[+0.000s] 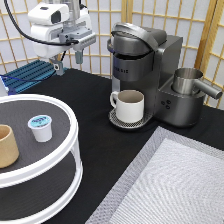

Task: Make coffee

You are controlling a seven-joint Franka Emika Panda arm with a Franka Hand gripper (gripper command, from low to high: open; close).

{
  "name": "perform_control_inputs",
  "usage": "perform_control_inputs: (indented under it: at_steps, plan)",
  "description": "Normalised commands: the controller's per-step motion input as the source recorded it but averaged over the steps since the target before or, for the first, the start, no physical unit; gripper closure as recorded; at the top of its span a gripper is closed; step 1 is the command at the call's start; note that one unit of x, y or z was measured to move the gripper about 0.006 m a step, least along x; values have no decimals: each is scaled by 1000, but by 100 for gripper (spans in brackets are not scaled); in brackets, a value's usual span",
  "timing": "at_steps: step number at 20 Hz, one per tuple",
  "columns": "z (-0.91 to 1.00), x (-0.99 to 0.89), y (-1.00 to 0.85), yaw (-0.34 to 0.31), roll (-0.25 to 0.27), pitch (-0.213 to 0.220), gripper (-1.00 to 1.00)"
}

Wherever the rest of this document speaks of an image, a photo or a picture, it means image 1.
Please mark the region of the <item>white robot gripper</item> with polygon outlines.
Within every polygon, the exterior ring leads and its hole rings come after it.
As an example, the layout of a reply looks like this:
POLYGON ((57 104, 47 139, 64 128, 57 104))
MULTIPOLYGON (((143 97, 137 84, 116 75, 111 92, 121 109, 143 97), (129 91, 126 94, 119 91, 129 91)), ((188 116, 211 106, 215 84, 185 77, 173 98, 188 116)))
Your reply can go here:
POLYGON ((41 2, 28 13, 35 53, 51 58, 56 74, 64 74, 63 62, 52 58, 72 48, 77 64, 83 63, 83 50, 96 42, 86 6, 80 2, 41 2))

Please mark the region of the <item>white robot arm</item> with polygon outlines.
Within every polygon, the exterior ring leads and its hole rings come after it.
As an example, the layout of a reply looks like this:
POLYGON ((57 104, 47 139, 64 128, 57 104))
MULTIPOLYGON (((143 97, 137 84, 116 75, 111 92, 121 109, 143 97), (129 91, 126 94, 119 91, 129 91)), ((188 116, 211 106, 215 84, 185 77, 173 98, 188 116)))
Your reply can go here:
POLYGON ((72 48, 77 64, 83 63, 83 50, 96 42, 88 9, 80 0, 43 0, 28 13, 35 53, 49 59, 57 75, 63 75, 63 62, 58 59, 72 48))

